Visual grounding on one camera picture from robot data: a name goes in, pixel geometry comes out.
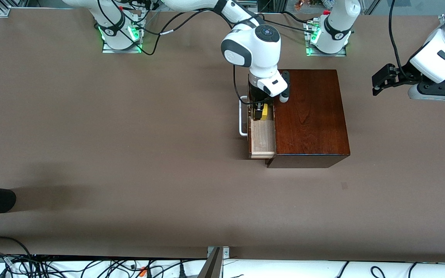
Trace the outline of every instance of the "black band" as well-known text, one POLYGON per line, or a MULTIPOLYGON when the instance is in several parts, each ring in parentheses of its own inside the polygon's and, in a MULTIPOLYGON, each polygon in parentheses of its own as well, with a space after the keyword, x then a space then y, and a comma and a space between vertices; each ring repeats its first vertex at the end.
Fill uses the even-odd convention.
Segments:
POLYGON ((118 33, 121 30, 121 28, 123 28, 123 26, 125 26, 125 22, 126 22, 125 15, 123 13, 121 13, 121 18, 118 23, 114 24, 113 26, 109 26, 109 27, 104 27, 102 25, 99 25, 99 28, 106 35, 108 35, 110 37, 114 37, 116 35, 116 33, 118 33))
POLYGON ((340 31, 332 28, 332 26, 329 24, 329 16, 327 16, 324 20, 324 27, 327 33, 331 34, 332 39, 335 41, 340 41, 343 39, 343 37, 345 37, 351 30, 351 28, 349 28, 348 30, 340 31))
POLYGON ((214 6, 213 12, 216 14, 221 14, 228 0, 218 0, 216 5, 214 6))

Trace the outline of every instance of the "wooden cabinet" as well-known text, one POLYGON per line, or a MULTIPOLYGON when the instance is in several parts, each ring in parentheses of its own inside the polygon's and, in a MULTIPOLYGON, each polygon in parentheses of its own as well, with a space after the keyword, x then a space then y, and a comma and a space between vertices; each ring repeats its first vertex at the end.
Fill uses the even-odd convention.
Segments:
POLYGON ((287 70, 290 97, 275 99, 273 117, 249 116, 250 158, 269 168, 328 168, 350 155, 335 70, 287 70))

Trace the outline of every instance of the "dark brown wood top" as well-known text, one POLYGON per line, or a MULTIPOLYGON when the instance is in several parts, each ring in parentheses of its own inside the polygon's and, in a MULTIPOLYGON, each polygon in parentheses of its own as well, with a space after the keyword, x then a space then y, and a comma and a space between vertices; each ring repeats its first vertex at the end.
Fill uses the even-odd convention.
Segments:
POLYGON ((289 100, 286 103, 274 101, 277 155, 349 155, 336 70, 288 71, 289 100))

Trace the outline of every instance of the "brown table surface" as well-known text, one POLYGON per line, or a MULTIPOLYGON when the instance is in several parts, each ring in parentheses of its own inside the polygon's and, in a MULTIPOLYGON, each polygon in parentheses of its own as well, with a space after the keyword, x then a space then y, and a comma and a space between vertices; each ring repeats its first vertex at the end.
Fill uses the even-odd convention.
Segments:
MULTIPOLYGON (((437 25, 395 17, 401 60, 437 25)), ((215 14, 162 37, 154 56, 102 54, 84 9, 0 19, 0 188, 20 196, 0 235, 40 254, 229 245, 240 258, 445 261, 445 102, 410 100, 408 86, 371 95, 372 74, 395 61, 387 17, 359 17, 346 58, 307 57, 303 34, 278 28, 280 68, 338 71, 351 156, 329 169, 247 159, 215 14)))

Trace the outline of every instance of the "drawer handle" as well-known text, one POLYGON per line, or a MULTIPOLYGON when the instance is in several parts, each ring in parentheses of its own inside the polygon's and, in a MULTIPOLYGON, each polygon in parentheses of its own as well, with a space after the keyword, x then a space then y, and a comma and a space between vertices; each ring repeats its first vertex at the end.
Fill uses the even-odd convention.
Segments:
MULTIPOLYGON (((241 100, 243 100, 243 99, 245 99, 245 100, 248 100, 248 96, 246 96, 246 95, 242 95, 241 97, 240 97, 240 99, 241 100)), ((240 131, 240 135, 241 136, 243 136, 243 137, 247 137, 248 136, 248 133, 245 133, 245 132, 243 132, 243 127, 242 127, 242 125, 243 125, 243 123, 241 122, 241 102, 240 101, 238 101, 238 103, 240 104, 240 113, 238 113, 238 118, 239 118, 239 121, 238 121, 238 123, 239 123, 239 127, 238 127, 238 129, 239 129, 239 131, 240 131)))

